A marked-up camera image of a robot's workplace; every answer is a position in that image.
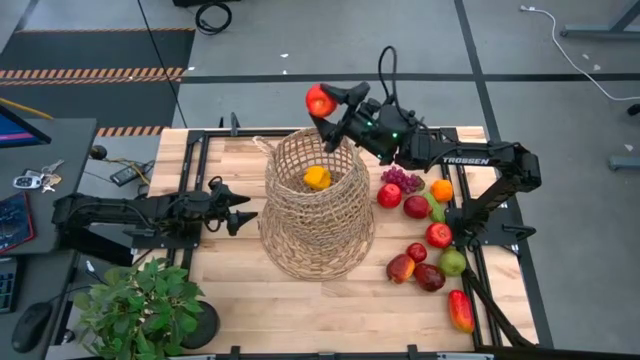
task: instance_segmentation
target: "computer mouse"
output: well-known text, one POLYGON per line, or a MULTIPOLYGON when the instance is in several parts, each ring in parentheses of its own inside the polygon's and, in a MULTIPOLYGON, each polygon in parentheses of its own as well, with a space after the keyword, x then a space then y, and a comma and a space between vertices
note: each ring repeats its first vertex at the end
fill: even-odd
POLYGON ((42 333, 47 327, 47 321, 51 316, 51 304, 48 302, 35 303, 18 320, 13 329, 11 345, 13 350, 19 353, 31 351, 42 339, 42 333))

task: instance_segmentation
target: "black desk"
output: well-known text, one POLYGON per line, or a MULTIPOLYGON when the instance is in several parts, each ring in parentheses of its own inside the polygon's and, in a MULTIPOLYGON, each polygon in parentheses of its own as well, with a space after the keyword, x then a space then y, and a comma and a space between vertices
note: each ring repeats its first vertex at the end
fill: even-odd
POLYGON ((51 144, 0 149, 0 166, 2 167, 0 198, 6 198, 18 192, 11 183, 13 178, 20 175, 25 168, 40 170, 58 159, 65 160, 65 163, 56 170, 56 174, 63 179, 55 187, 56 192, 43 194, 38 190, 29 191, 36 237, 6 253, 6 255, 22 255, 25 262, 16 311, 0 315, 0 358, 12 360, 44 359, 51 344, 64 296, 52 302, 52 315, 36 348, 26 354, 14 352, 11 347, 11 335, 16 322, 30 305, 48 301, 67 290, 77 263, 78 253, 75 250, 57 250, 58 236, 51 223, 53 201, 77 190, 97 129, 95 119, 28 120, 28 122, 49 135, 52 139, 51 144))
POLYGON ((51 138, 49 145, 0 149, 0 199, 17 193, 11 184, 13 178, 22 174, 25 168, 40 171, 59 159, 64 160, 56 170, 62 182, 55 186, 55 192, 42 193, 29 190, 29 205, 36 231, 36 237, 3 255, 42 254, 58 247, 55 226, 51 223, 53 201, 72 194, 78 189, 87 157, 96 134, 95 119, 55 119, 27 120, 38 130, 51 138))

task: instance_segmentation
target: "keyboard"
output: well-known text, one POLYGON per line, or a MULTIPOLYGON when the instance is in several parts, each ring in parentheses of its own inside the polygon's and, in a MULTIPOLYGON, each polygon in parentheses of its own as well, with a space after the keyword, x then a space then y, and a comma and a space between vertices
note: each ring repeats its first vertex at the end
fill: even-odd
POLYGON ((15 311, 22 262, 16 257, 0 257, 0 315, 15 311))

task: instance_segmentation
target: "plant pot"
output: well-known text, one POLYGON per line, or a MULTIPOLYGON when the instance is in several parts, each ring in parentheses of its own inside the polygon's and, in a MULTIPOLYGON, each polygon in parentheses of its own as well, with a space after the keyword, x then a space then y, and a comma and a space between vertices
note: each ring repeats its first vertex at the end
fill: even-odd
POLYGON ((204 301, 198 302, 204 311, 195 314, 198 327, 182 340, 180 345, 185 349, 199 349, 207 345, 220 330, 220 317, 216 309, 204 301))

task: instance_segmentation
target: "potted plant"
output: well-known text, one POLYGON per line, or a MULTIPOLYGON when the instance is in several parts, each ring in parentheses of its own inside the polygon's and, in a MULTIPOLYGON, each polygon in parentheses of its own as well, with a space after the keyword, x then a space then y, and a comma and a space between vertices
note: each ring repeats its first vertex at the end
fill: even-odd
POLYGON ((182 354, 183 347, 204 346, 215 336, 215 309, 196 300, 204 294, 185 279, 186 270, 165 264, 166 259, 153 259, 142 270, 112 268, 105 284, 75 295, 74 305, 84 310, 79 342, 95 335, 89 346, 83 344, 87 351, 105 359, 161 360, 182 354))

